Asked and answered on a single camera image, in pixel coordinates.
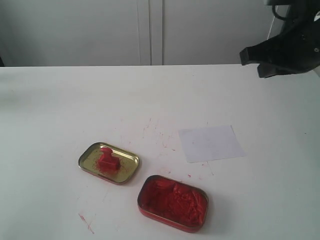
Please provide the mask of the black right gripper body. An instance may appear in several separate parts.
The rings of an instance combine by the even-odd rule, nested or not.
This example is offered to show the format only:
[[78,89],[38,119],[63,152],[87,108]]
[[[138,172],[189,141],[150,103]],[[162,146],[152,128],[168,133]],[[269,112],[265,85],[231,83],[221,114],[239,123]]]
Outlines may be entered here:
[[320,66],[320,2],[270,0],[273,16],[284,22],[276,36],[274,65],[305,73]]

